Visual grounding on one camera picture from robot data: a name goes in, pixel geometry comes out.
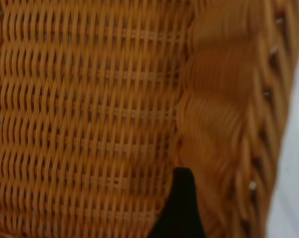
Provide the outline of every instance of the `rattan strand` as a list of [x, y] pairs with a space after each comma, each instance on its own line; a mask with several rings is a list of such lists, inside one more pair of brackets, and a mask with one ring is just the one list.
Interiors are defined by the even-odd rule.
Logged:
[[262, 238], [299, 0], [0, 0], [0, 238], [145, 237], [189, 167], [210, 238]]

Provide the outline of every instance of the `black object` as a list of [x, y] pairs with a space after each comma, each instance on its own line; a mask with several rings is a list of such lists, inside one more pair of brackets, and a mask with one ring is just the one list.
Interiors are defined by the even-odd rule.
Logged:
[[170, 195], [148, 238], [205, 238], [189, 169], [175, 168]]

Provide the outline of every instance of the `basket weave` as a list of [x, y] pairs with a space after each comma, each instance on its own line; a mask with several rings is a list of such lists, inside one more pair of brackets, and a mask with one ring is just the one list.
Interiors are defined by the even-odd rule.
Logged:
[[0, 237], [146, 237], [175, 166], [209, 238], [262, 238], [299, 0], [0, 0]]

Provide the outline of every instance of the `white background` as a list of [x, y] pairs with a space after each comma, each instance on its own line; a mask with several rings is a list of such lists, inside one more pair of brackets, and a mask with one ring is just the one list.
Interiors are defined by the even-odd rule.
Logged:
[[299, 64], [267, 237], [299, 238]]

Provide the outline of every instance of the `orange wicker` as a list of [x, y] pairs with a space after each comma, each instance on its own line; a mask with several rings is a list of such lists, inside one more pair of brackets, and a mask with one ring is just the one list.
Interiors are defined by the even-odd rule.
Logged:
[[175, 166], [209, 238], [262, 238], [299, 0], [0, 0], [0, 237], [146, 237]]

